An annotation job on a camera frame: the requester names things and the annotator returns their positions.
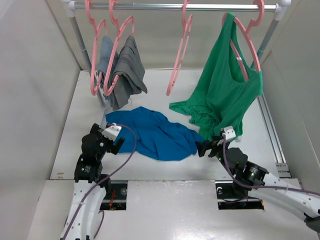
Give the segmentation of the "blue t shirt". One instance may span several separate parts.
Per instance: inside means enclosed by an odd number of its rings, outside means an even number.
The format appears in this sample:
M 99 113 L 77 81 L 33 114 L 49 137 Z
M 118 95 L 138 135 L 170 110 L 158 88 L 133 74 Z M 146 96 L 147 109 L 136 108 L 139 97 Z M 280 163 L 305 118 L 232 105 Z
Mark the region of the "blue t shirt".
M 123 128 L 118 138 L 124 138 L 119 152 L 131 153 L 133 148 L 141 155 L 158 161 L 181 161 L 197 153 L 196 143 L 205 141 L 195 130 L 178 122 L 170 122 L 165 115 L 145 107 L 118 110 L 105 115 L 108 124 Z

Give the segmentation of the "pink plastic hanger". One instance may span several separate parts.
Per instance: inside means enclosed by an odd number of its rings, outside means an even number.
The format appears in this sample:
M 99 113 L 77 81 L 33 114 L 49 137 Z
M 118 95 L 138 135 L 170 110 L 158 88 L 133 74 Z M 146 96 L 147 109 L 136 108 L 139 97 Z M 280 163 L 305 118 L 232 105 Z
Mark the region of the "pink plastic hanger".
M 190 32 L 192 28 L 192 22 L 193 22 L 193 14 L 191 14 L 188 18 L 186 16 L 187 12 L 187 5 L 190 3 L 189 0 L 185 0 L 182 6 L 182 17 L 181 17 L 181 24 L 182 24 L 182 37 L 180 40 L 178 52 L 176 55 L 175 63 L 173 65 L 173 70 L 170 76 L 170 80 L 167 86 L 166 95 L 169 96 L 173 90 L 173 87 L 176 83 L 176 80 L 178 78 L 179 72 L 182 67 L 182 63 L 185 58 L 189 38 L 190 38 Z

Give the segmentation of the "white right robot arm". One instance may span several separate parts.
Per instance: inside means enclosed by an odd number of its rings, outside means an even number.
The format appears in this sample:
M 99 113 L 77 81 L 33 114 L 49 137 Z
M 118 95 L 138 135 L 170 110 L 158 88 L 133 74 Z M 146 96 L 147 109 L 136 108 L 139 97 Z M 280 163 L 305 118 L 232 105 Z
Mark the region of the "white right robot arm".
M 200 157 L 210 150 L 208 156 L 216 157 L 220 161 L 233 180 L 231 191 L 235 196 L 271 202 L 301 219 L 311 230 L 320 232 L 318 192 L 296 188 L 266 168 L 249 161 L 240 148 L 229 148 L 225 137 L 217 137 L 215 141 L 197 142 L 196 146 Z

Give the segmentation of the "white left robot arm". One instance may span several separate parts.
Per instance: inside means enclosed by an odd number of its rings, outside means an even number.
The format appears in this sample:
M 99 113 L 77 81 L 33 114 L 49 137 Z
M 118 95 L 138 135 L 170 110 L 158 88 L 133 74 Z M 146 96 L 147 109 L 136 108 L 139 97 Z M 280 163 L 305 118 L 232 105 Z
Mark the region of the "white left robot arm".
M 116 155 L 124 138 L 117 138 L 122 127 L 115 123 L 101 128 L 93 124 L 81 139 L 81 151 L 75 171 L 73 195 L 61 240 L 93 240 L 101 227 L 100 206 L 111 194 L 109 175 L 103 174 L 102 159 L 106 153 Z

